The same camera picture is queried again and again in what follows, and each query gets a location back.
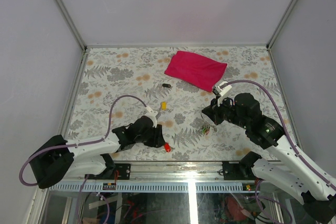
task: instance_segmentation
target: yellow object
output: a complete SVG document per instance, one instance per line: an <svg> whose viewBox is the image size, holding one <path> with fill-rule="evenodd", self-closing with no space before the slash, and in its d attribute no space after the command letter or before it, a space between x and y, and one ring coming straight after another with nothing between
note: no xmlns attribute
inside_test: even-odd
<svg viewBox="0 0 336 224"><path fill-rule="evenodd" d="M167 103L166 103L166 102L162 102L162 103L161 103L161 109L162 109L162 110L166 110L166 106L167 106Z"/></svg>

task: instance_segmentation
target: white bracket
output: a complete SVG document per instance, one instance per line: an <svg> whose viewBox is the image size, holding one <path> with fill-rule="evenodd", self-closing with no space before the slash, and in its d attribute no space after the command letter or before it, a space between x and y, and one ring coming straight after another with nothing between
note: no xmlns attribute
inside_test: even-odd
<svg viewBox="0 0 336 224"><path fill-rule="evenodd" d="M157 116L158 112L155 111L155 110L152 110L152 108L149 107L149 106L146 106L146 110L148 112L145 114L145 116L147 116L148 118L150 118L153 121L153 127L156 128L156 126L158 124L157 123L158 121L156 119L156 116Z"/></svg>
<svg viewBox="0 0 336 224"><path fill-rule="evenodd" d="M227 83L227 81L223 81L222 83L220 83L219 85L217 85L215 87L215 89L217 90L218 94L220 95L220 97L217 99L217 106L218 107L221 105L221 103L223 102L223 100L227 97L227 95L229 94L230 89L232 88L231 85L227 85L227 86L225 86L222 89L221 86L223 86L226 83Z"/></svg>

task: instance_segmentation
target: floral tablecloth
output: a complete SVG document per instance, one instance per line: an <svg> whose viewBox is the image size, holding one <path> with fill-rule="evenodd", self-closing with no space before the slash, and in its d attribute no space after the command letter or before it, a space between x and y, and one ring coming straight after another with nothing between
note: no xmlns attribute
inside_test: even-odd
<svg viewBox="0 0 336 224"><path fill-rule="evenodd" d="M232 161L249 151L274 159L246 137L244 130L223 122L217 132L203 135L201 109L214 95L164 74L178 50L195 52L219 62L228 63L223 80L254 80L264 85L278 104L289 132L288 116L265 47L166 47L166 48L91 48L80 84L67 139L86 139L104 135L110 106L120 95L136 95L158 110L163 136L172 148L149 148L137 144L132 149L112 154L120 161ZM171 88L162 87L169 83ZM230 97L250 92L261 104L263 113L278 120L266 95L252 84L235 84ZM161 102L167 109L161 110ZM120 100L112 115L112 129L133 123L145 113L135 99Z"/></svg>

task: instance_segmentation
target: magenta cloth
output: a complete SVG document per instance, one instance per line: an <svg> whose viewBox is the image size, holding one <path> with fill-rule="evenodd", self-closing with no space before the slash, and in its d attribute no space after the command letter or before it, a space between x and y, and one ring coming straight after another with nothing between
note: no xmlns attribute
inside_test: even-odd
<svg viewBox="0 0 336 224"><path fill-rule="evenodd" d="M208 92L222 78L226 63L220 63L193 52L178 51L164 72Z"/></svg>

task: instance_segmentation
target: glass panel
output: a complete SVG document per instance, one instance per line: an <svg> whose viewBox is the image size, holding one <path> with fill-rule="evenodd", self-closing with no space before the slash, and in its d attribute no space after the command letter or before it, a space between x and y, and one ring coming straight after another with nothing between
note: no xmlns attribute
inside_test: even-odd
<svg viewBox="0 0 336 224"><path fill-rule="evenodd" d="M258 207L254 193L196 193L189 184L188 193L101 193L109 202L107 224L260 224L272 223ZM254 185L244 188L254 189ZM314 224L303 207L290 195L270 183L262 183L260 195L278 200L293 217L293 224ZM51 191L42 224L77 224L76 203L78 193ZM273 218L289 223L287 212L276 204L261 200ZM83 224L102 224L108 208L97 193L82 193L78 201Z"/></svg>

